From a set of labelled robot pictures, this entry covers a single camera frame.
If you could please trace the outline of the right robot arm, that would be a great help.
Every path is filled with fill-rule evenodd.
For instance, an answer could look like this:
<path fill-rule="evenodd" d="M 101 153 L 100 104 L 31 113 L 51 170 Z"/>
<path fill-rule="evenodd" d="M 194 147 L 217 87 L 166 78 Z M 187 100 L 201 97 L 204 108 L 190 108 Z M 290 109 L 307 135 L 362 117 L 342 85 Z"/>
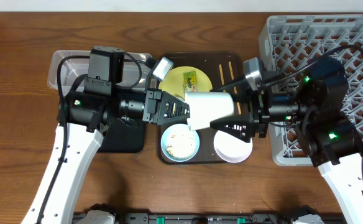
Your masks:
<path fill-rule="evenodd" d="M 230 115 L 210 127 L 249 142 L 265 137 L 269 126 L 292 128 L 301 150 L 330 186 L 347 223 L 363 223 L 363 137 L 342 111 L 349 89 L 336 49 L 327 51 L 295 72 L 300 84 L 294 91 L 274 92 L 273 86 L 289 80 L 268 70 L 256 58 L 244 62 L 245 75 L 222 86 L 241 86 L 233 95 L 246 103 L 245 115 Z"/>

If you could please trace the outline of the light blue bowl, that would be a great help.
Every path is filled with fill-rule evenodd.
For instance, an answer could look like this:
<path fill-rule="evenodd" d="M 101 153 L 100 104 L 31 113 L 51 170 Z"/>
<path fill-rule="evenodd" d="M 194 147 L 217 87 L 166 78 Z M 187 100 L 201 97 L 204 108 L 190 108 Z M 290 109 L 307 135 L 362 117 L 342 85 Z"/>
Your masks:
<path fill-rule="evenodd" d="M 187 162 L 194 158 L 200 148 L 197 131 L 189 129 L 187 124 L 173 124 L 161 135 L 160 149 L 172 162 Z"/>

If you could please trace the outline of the white cup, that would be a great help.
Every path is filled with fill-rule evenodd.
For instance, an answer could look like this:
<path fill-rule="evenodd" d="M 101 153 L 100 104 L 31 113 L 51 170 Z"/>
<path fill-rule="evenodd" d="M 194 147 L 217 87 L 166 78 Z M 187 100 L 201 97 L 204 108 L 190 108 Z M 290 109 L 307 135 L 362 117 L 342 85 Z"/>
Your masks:
<path fill-rule="evenodd" d="M 225 92 L 187 92 L 185 102 L 190 107 L 187 125 L 190 130 L 206 129 L 210 122 L 234 114 L 234 102 Z"/>

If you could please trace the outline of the green snack wrapper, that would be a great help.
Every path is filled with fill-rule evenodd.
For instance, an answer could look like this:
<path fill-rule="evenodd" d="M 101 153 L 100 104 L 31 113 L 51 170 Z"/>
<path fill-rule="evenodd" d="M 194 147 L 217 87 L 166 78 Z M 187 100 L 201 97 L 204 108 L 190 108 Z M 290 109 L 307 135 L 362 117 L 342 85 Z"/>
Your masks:
<path fill-rule="evenodd" d="M 197 79 L 195 71 L 188 71 L 183 74 L 184 92 L 197 92 Z"/>

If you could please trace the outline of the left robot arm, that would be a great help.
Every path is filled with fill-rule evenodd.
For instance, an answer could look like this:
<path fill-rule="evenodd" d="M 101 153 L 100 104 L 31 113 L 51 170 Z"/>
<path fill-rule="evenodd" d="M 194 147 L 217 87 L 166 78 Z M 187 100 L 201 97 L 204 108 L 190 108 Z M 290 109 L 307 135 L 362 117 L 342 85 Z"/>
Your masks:
<path fill-rule="evenodd" d="M 122 49 L 95 46 L 85 58 L 88 72 L 67 94 L 58 83 L 60 104 L 55 142 L 44 176 L 23 223 L 71 223 L 87 170 L 103 143 L 101 125 L 116 120 L 133 127 L 139 119 L 164 125 L 190 117 L 187 103 L 156 88 L 121 86 L 124 59 L 141 67 Z"/>

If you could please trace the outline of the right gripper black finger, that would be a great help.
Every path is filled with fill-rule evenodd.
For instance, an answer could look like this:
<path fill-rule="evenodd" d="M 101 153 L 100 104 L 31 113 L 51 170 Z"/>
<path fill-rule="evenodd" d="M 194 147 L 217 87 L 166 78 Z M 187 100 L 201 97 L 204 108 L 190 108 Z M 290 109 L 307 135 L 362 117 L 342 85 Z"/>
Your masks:
<path fill-rule="evenodd" d="M 254 135 L 254 119 L 251 114 L 219 118 L 211 121 L 210 127 L 247 143 L 250 143 Z"/>
<path fill-rule="evenodd" d="M 214 88 L 210 90 L 210 92 L 220 92 L 223 90 L 230 90 L 234 87 L 241 86 L 243 89 L 250 89 L 251 86 L 245 77 L 238 77 L 236 79 L 231 80 L 229 83 L 223 84 L 220 87 Z"/>

